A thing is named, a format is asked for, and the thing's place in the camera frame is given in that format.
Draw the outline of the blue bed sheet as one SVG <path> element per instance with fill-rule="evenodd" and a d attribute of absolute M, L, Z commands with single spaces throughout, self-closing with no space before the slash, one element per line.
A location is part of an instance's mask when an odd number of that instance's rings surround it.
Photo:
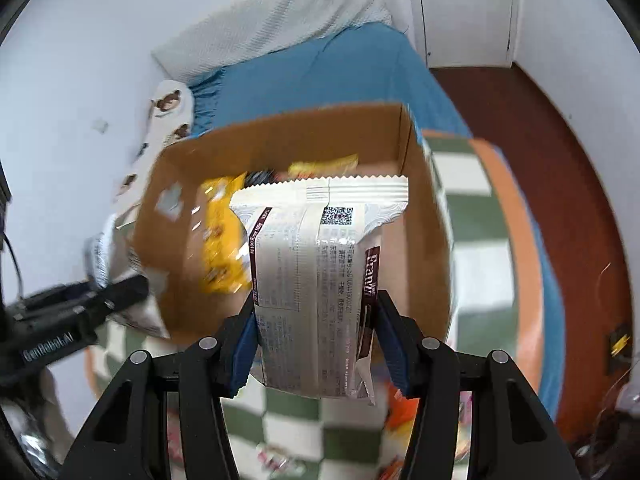
<path fill-rule="evenodd" d="M 198 136 L 236 122 L 305 108 L 399 102 L 408 107 L 420 129 L 476 139 L 408 39 L 380 23 L 345 29 L 326 38 L 215 68 L 198 76 L 191 90 L 192 131 Z M 540 229 L 526 200 L 525 205 L 544 253 L 547 289 L 544 295 L 547 389 L 538 392 L 538 396 L 548 412 L 555 414 L 565 367 L 564 304 Z"/>

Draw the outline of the white bear print pillow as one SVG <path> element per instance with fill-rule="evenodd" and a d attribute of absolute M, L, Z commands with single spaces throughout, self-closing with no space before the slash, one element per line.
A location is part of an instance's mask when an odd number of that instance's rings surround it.
<path fill-rule="evenodd" d="M 182 82 L 162 81 L 151 100 L 146 133 L 114 198 L 114 213 L 134 223 L 155 161 L 169 145 L 190 136 L 194 117 L 191 90 Z"/>

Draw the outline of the grey white pillow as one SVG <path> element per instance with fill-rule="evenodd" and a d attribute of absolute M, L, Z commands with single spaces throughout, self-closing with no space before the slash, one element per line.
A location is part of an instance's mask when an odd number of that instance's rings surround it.
<path fill-rule="evenodd" d="M 238 64 L 368 23 L 397 26 L 396 0 L 238 0 L 152 51 L 172 79 L 193 84 Z"/>

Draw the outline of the yellow snack bag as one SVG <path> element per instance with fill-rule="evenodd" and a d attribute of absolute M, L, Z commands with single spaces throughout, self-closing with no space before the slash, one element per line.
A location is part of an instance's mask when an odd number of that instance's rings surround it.
<path fill-rule="evenodd" d="M 234 294 L 250 286 L 248 249 L 231 197 L 244 188 L 246 174 L 202 183 L 204 193 L 203 286 L 210 294 Z"/>

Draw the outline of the yellow black snack packet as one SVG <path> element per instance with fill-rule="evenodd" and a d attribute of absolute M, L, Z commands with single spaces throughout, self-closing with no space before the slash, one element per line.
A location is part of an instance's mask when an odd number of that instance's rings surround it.
<path fill-rule="evenodd" d="M 324 162 L 292 162 L 286 170 L 286 176 L 293 180 L 341 177 L 355 170 L 358 162 L 357 155 L 347 155 Z"/>

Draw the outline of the green white checkered blanket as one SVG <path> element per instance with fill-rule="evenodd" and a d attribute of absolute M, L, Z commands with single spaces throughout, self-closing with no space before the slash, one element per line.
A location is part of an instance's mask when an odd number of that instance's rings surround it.
<path fill-rule="evenodd" d="M 425 131 L 422 145 L 450 247 L 447 344 L 506 350 L 545 392 L 544 253 L 511 170 L 483 140 Z M 368 403 L 298 398 L 251 379 L 222 404 L 240 476 L 378 479 L 388 382 L 376 374 Z"/>

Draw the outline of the orange chips bag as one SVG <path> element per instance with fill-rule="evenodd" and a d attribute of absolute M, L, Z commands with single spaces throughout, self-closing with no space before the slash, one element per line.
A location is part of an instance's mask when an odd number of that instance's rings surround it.
<path fill-rule="evenodd" d="M 383 426 L 379 479 L 399 479 L 411 439 L 418 399 L 406 399 L 391 382 L 386 384 L 387 415 Z"/>

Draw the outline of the grey snack packet with barcode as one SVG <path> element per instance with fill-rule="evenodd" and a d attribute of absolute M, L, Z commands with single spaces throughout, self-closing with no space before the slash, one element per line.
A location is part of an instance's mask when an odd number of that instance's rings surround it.
<path fill-rule="evenodd" d="M 115 321 L 147 335 L 168 339 L 157 301 L 166 289 L 168 273 L 143 266 L 129 239 L 134 232 L 134 222 L 125 222 L 130 212 L 131 209 L 123 214 L 111 214 L 101 232 L 86 241 L 85 271 L 95 289 L 104 289 L 138 275 L 146 278 L 149 291 L 145 297 L 115 313 Z"/>

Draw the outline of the white door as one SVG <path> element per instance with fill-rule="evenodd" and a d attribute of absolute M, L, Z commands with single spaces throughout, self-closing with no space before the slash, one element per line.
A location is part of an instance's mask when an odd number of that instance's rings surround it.
<path fill-rule="evenodd" d="M 416 48 L 431 68 L 509 67 L 521 0 L 410 0 Z"/>

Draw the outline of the white brown Franzzi cookie packet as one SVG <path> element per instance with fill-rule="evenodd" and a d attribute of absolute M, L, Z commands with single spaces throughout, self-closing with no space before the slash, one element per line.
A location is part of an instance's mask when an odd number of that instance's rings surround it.
<path fill-rule="evenodd" d="M 232 195 L 246 234 L 264 386 L 374 400 L 382 227 L 408 203 L 404 176 L 313 178 Z"/>

